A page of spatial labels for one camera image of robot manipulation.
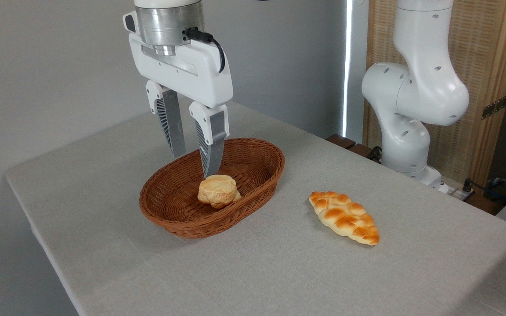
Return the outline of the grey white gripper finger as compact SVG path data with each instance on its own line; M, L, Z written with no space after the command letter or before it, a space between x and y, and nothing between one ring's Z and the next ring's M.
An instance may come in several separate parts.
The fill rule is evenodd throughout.
M159 117L167 144L174 158L186 153L177 93L152 80L146 84L151 112Z
M224 140L229 136L227 106L208 108L199 102L192 102L189 112L195 120L203 176L207 178L216 174L221 165Z

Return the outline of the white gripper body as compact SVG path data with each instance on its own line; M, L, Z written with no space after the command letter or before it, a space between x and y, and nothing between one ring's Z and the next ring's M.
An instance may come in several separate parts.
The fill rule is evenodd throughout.
M234 95L231 72L225 53L213 43L191 40L175 47L174 56L156 53L143 42L137 15L124 15L129 44L139 73L209 108L229 102Z

